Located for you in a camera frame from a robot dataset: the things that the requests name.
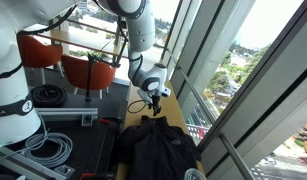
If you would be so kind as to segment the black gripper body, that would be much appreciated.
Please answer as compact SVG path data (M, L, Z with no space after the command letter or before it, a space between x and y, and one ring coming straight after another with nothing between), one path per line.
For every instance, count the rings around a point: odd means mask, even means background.
M159 105L160 97L153 95L151 97L152 102L149 104L149 109L153 110L153 115L156 116L161 111L161 106Z

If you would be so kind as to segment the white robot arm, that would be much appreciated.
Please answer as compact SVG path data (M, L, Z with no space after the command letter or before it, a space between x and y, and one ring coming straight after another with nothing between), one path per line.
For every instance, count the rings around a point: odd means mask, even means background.
M40 127L33 107L17 43L18 33L50 20L81 0L0 0L0 148L20 142ZM166 71L145 71L139 60L155 43L150 0L96 0L105 11L123 17L128 30L128 77L146 92L169 94Z

